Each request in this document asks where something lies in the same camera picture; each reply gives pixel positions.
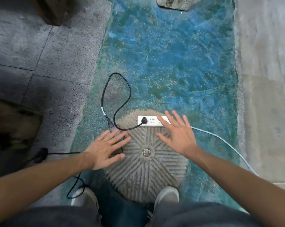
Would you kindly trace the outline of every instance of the teal rug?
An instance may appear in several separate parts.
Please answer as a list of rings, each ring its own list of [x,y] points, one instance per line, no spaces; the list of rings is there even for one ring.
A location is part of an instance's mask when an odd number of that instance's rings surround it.
[[[97,61],[71,151],[84,151],[108,129],[100,98],[112,72],[129,81],[132,97],[117,119],[133,110],[176,110],[192,126],[218,134],[237,146],[237,84],[233,32],[233,0],[202,0],[190,11],[160,8],[155,0],[109,0],[112,16]],[[107,88],[104,108],[113,118],[129,90],[119,77]],[[221,140],[195,131],[204,150],[238,164],[238,156]],[[95,192],[105,226],[144,226],[152,204],[127,201],[106,180],[103,170],[81,176]],[[62,196],[74,183],[64,184]],[[179,188],[182,203],[220,202],[239,206],[198,166],[189,162]]]

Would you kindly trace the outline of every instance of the round mat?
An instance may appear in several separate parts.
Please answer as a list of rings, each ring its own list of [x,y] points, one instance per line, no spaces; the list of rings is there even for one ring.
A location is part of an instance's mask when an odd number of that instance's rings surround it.
[[[154,116],[159,113],[134,111],[118,120],[122,128],[136,125],[138,115]],[[178,187],[185,175],[188,160],[174,152],[156,135],[170,136],[164,127],[139,127],[130,130],[131,140],[123,147],[125,158],[105,169],[108,179],[127,199],[136,202],[154,202],[166,186]]]

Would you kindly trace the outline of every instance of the sneaker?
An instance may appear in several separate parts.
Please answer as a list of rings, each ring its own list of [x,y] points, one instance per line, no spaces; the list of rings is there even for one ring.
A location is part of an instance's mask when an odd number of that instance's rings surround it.
[[[98,208],[99,208],[98,201],[97,201],[97,198],[96,198],[95,194],[93,193],[93,191],[91,189],[89,189],[88,187],[85,187],[85,189],[80,188],[74,192],[72,197],[76,197],[81,193],[82,193],[82,195],[80,195],[79,197],[72,198],[71,205],[72,206],[81,206],[81,207],[94,206],[98,210]]]
[[[179,193],[178,190],[174,187],[167,186],[160,191],[160,193],[157,195],[155,203],[154,203],[154,210],[153,213],[155,212],[156,207],[160,202],[174,202],[174,203],[179,203]],[[145,227],[152,226],[152,220],[154,218],[154,215],[151,211],[148,210],[148,218],[150,221],[146,224]]]

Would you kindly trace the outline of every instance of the left hand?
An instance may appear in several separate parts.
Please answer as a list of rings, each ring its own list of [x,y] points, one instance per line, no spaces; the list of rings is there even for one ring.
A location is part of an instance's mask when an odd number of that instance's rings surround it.
[[[112,158],[109,158],[109,156],[115,150],[121,148],[131,139],[131,137],[127,137],[124,140],[118,142],[118,140],[127,134],[127,131],[123,131],[121,134],[114,137],[118,132],[119,130],[116,129],[113,133],[108,134],[109,130],[106,130],[84,151],[86,154],[85,157],[88,158],[87,160],[89,161],[89,164],[91,164],[90,168],[92,170],[105,168],[115,162],[118,162],[119,160],[122,160],[125,157],[125,154],[121,153],[115,155]]]

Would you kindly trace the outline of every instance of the power strip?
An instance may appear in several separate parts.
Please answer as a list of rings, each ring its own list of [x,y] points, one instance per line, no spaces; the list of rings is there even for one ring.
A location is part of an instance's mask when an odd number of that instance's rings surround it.
[[[161,124],[161,122],[157,119],[156,116],[138,116],[136,123],[137,125],[141,124],[142,122],[142,118],[146,117],[148,122],[145,124],[142,124],[141,126],[163,126]],[[168,120],[167,116],[162,116],[162,118],[167,121],[168,123],[170,123],[170,121]]]

